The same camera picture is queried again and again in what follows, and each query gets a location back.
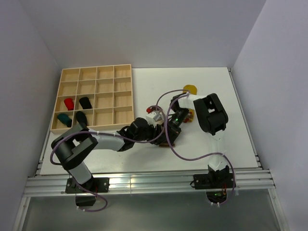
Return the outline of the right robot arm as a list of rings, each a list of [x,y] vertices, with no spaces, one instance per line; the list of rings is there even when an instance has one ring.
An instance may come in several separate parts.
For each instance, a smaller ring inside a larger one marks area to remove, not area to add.
[[[211,136],[211,152],[195,158],[186,158],[179,155],[169,139],[171,128],[179,128],[190,109],[195,111],[201,130]],[[225,155],[223,142],[224,131],[229,118],[220,99],[215,93],[207,96],[182,93],[173,97],[167,115],[171,110],[175,115],[166,123],[166,126],[169,126],[169,128],[166,128],[166,139],[172,152],[184,161],[196,161],[208,157],[208,182],[212,187],[220,187],[230,175],[230,170],[233,170],[232,164]]]

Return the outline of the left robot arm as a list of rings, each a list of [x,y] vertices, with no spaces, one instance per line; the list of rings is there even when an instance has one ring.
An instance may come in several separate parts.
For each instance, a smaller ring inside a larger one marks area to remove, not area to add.
[[[124,152],[135,143],[155,143],[164,130],[163,124],[154,126],[141,117],[115,133],[94,131],[84,123],[79,123],[51,143],[50,162],[62,166],[75,179],[76,186],[82,192],[89,192],[94,186],[94,180],[84,160],[91,151]]]

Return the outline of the yellow cartoon sock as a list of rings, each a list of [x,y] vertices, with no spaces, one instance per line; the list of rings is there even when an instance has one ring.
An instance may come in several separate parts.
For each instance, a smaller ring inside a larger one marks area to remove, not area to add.
[[[183,92],[188,91],[190,94],[196,95],[197,94],[197,88],[195,85],[185,85],[183,87]],[[194,119],[194,110],[190,109],[188,115],[184,119],[184,123],[191,123]]]

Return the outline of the wooden compartment tray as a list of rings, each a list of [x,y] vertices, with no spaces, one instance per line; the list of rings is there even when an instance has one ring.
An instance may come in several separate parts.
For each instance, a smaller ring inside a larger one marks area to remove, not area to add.
[[[79,99],[88,97],[92,109],[82,109]],[[74,102],[68,111],[64,99]],[[134,120],[132,67],[130,64],[63,69],[58,86],[50,131],[62,134],[76,125],[76,112],[82,111],[88,127],[95,130],[120,129]],[[57,119],[60,113],[72,119],[67,127]]]

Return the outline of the black rolled sock lower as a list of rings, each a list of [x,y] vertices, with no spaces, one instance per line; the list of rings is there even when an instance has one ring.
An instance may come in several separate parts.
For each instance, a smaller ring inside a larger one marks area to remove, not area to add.
[[[86,126],[88,125],[87,117],[82,111],[77,111],[75,118],[78,123],[83,123]]]

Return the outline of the black rolled sock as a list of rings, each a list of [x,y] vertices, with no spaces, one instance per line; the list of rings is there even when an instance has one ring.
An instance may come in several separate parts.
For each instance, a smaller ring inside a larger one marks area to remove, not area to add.
[[[77,111],[75,118],[78,123],[83,123],[86,126],[88,125],[87,117],[82,111]]]
[[[86,109],[92,109],[92,105],[91,102],[89,100],[88,97],[82,97],[79,99],[79,103],[82,107],[82,109],[86,110]]]

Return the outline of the black rolled sock upper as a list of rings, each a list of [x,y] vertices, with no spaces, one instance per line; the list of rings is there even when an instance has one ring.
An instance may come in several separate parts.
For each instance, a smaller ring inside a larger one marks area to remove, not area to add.
[[[82,97],[79,99],[79,103],[82,107],[82,109],[86,110],[86,109],[92,109],[92,105],[91,102],[89,100],[88,97]]]

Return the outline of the red rolled sock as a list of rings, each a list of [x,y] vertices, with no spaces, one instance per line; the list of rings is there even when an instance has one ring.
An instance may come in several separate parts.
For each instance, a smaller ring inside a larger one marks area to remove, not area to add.
[[[65,104],[66,108],[68,109],[68,111],[73,111],[74,102],[71,98],[64,99],[64,104]]]

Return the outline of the teal rolled sock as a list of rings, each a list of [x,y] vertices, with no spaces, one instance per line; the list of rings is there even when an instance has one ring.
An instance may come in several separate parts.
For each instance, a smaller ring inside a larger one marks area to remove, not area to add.
[[[57,115],[57,119],[68,128],[72,126],[72,119],[67,114],[60,113]]]

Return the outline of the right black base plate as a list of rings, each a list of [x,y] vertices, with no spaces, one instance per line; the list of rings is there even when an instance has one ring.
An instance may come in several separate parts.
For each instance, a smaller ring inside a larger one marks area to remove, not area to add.
[[[231,173],[222,175],[216,173],[207,173],[194,174],[190,186],[196,190],[224,188],[232,189],[236,186],[236,184]]]

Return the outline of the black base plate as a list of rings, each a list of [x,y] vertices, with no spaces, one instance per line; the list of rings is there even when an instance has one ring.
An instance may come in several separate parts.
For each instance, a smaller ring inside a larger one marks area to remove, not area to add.
[[[216,173],[207,173],[194,174],[190,186],[196,190],[224,188],[232,189],[236,186],[236,184],[231,173],[222,175]]]
[[[93,193],[107,193],[109,190],[109,178],[100,177],[92,178],[88,182],[82,184],[81,186],[88,191]],[[66,183],[65,193],[74,194],[74,193],[86,193],[87,191],[80,189],[76,181],[73,178],[69,178]]]

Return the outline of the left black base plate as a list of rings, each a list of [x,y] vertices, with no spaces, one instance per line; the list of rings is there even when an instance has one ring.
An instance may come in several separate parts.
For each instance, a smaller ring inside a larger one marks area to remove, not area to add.
[[[109,190],[109,178],[100,177],[92,178],[88,182],[82,184],[81,186],[88,191],[93,193],[107,193]],[[86,193],[87,191],[80,189],[76,181],[73,178],[69,178],[66,183],[65,193],[74,194],[74,193]]]

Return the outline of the aluminium front rail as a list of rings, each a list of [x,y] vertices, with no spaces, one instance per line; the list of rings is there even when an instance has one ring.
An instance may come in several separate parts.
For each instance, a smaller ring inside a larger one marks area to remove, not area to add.
[[[108,195],[143,193],[194,192],[190,186],[194,174],[206,171],[167,171],[149,173],[94,174],[95,178],[109,178]],[[28,178],[23,197],[67,196],[67,175]],[[275,183],[269,170],[239,170],[235,173],[237,190],[274,189]]]

